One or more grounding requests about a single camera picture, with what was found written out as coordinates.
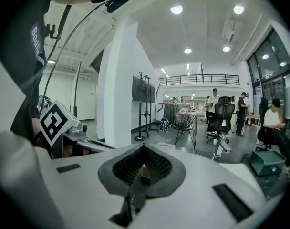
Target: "ceiling light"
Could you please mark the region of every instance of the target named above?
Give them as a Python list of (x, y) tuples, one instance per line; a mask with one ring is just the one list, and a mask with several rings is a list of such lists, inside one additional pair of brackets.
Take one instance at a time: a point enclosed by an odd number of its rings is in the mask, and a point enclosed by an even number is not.
[(235, 5), (233, 10), (236, 14), (242, 14), (245, 10), (245, 7), (241, 5)]
[(224, 48), (223, 48), (223, 51), (224, 51), (224, 52), (228, 52), (228, 51), (230, 51), (230, 47), (224, 47)]
[(180, 14), (182, 13), (183, 8), (181, 5), (178, 5), (178, 6), (171, 7), (170, 10), (173, 14)]
[(192, 52), (192, 50), (191, 50), (190, 48), (186, 48), (186, 49), (184, 50), (184, 52), (185, 52), (186, 54), (190, 54), (190, 53)]

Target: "desk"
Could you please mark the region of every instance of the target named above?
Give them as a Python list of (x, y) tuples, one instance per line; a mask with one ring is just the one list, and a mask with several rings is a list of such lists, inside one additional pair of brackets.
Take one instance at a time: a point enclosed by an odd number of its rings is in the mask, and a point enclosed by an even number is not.
[(194, 149), (195, 149), (196, 148), (196, 135), (197, 135), (197, 122), (196, 122), (196, 118), (197, 117), (204, 117), (204, 115), (201, 114), (201, 113), (196, 113), (196, 112), (191, 112), (189, 114), (185, 114), (185, 113), (175, 113), (175, 119), (176, 119), (177, 115), (178, 116), (181, 116), (181, 123), (183, 123), (183, 127), (184, 128), (175, 128), (175, 129), (178, 129), (178, 134), (176, 136), (175, 145), (180, 140), (180, 138), (183, 136), (183, 134), (186, 131), (188, 131), (189, 132), (189, 135), (192, 138), (192, 143), (193, 143), (193, 146), (194, 146)]
[[(245, 114), (245, 118), (252, 118), (252, 119), (256, 119), (256, 120), (259, 120), (258, 121), (258, 124), (257, 124), (257, 127), (256, 127), (256, 135), (258, 134), (259, 132), (259, 129), (260, 129), (260, 116), (259, 115), (251, 115), (251, 114)], [(242, 131), (241, 131), (241, 134), (244, 135), (244, 129), (245, 129), (245, 122), (246, 120), (244, 121), (244, 126), (242, 127)]]

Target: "black mesh chair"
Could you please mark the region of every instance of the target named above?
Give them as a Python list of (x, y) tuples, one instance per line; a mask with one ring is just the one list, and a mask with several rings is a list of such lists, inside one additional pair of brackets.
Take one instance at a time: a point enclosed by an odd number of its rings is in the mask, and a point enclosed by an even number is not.
[(215, 104), (215, 121), (212, 124), (213, 129), (217, 132), (214, 135), (207, 135), (207, 143), (210, 140), (219, 139), (220, 133), (228, 133), (231, 130), (231, 118), (235, 110), (235, 105), (230, 103), (230, 97), (220, 97), (217, 104)]
[(258, 150), (267, 150), (268, 148), (271, 148), (271, 145), (275, 145), (275, 143), (271, 141), (271, 138), (269, 138), (271, 130), (264, 127), (265, 114), (267, 110), (269, 110), (268, 100), (262, 97), (259, 104), (260, 130), (258, 132), (258, 140), (264, 143), (265, 148), (257, 147)]

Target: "white t-shirt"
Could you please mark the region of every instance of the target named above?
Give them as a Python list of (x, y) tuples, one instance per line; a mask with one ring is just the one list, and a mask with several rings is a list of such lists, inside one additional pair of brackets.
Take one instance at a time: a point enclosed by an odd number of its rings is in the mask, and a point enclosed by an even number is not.
[(278, 111), (272, 112), (271, 109), (265, 113), (264, 126), (277, 125), (280, 123)]
[(209, 112), (215, 113), (215, 104), (218, 103), (218, 100), (219, 100), (218, 96), (216, 96), (216, 97), (210, 96), (209, 97), (209, 99), (207, 101), (208, 106), (210, 106), (210, 104), (213, 103), (213, 106), (209, 107), (209, 109), (208, 109)]

